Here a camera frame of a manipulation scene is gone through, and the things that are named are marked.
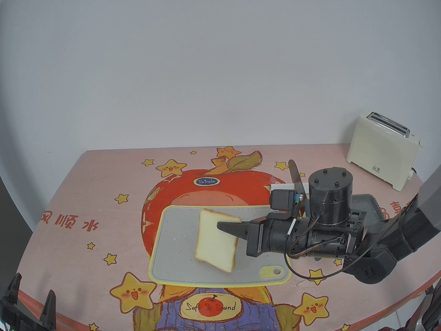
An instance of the gray cutting board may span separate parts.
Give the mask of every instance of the gray cutting board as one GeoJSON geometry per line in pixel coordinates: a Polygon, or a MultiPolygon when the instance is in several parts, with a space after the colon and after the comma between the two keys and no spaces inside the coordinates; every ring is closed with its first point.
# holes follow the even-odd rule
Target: gray cutting board
{"type": "Polygon", "coordinates": [[[271,211],[269,206],[167,207],[162,213],[150,259],[149,276],[153,281],[167,285],[232,288],[282,284],[290,278],[291,272],[282,254],[267,252],[259,257],[249,257],[246,255],[246,241],[242,239],[239,239],[235,267],[230,273],[196,260],[199,213],[202,208],[237,216],[242,221],[266,216],[271,211]]]}

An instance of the cartoon star face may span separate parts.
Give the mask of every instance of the cartoon star face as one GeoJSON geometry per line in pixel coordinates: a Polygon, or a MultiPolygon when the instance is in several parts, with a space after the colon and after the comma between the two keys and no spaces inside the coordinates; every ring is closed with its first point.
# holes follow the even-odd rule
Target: cartoon star face
{"type": "Polygon", "coordinates": [[[225,156],[228,159],[231,159],[235,157],[238,154],[241,154],[242,152],[236,151],[233,146],[227,146],[225,148],[217,148],[218,150],[218,157],[225,156]]]}
{"type": "Polygon", "coordinates": [[[124,299],[132,298],[133,300],[137,301],[140,296],[144,296],[148,294],[148,290],[142,289],[141,287],[138,287],[137,289],[132,288],[132,290],[126,290],[124,293],[121,294],[121,297],[124,299]]]}
{"type": "Polygon", "coordinates": [[[161,177],[164,178],[171,174],[182,175],[182,168],[184,168],[185,166],[187,166],[186,163],[178,163],[174,159],[170,159],[164,165],[160,165],[159,167],[156,167],[156,169],[162,172],[161,177]]]}
{"type": "Polygon", "coordinates": [[[126,273],[120,285],[112,288],[110,294],[119,299],[122,313],[128,313],[136,306],[151,309],[153,307],[150,298],[156,284],[142,282],[130,272],[126,273]]]}
{"type": "Polygon", "coordinates": [[[328,303],[328,297],[315,298],[308,293],[302,295],[302,304],[294,310],[295,315],[303,317],[306,326],[311,325],[317,318],[326,318],[329,316],[325,306],[328,303]]]}

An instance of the red apple print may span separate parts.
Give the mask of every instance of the red apple print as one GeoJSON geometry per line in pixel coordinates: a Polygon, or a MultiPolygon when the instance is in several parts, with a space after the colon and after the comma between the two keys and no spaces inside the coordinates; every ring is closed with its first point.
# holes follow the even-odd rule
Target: red apple print
{"type": "Polygon", "coordinates": [[[160,181],[147,197],[142,217],[152,224],[142,230],[146,251],[151,256],[156,232],[164,208],[170,205],[184,206],[246,206],[268,205],[269,186],[283,180],[271,174],[255,170],[207,175],[206,169],[185,170],[176,180],[160,181]],[[195,179],[214,177],[219,183],[213,186],[197,186],[195,179]]]}
{"type": "Polygon", "coordinates": [[[219,299],[216,299],[217,295],[213,295],[213,298],[203,298],[198,304],[198,311],[205,317],[215,317],[223,311],[223,304],[219,299]]]}

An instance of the white toaster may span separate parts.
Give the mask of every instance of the white toaster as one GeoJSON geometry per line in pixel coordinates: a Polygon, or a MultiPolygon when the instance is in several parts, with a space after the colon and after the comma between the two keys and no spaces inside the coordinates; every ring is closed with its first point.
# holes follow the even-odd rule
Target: white toaster
{"type": "Polygon", "coordinates": [[[412,178],[419,146],[419,137],[407,127],[376,112],[365,112],[358,118],[346,161],[401,191],[412,178]]]}

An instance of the white bread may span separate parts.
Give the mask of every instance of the white bread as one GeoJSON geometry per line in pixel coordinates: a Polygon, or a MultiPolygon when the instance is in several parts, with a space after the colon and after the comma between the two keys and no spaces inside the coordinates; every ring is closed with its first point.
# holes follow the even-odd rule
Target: white bread
{"type": "Polygon", "coordinates": [[[199,214],[198,244],[195,258],[205,261],[225,272],[234,268],[234,255],[238,238],[218,229],[218,222],[241,222],[239,217],[229,214],[201,210],[199,214]]]}

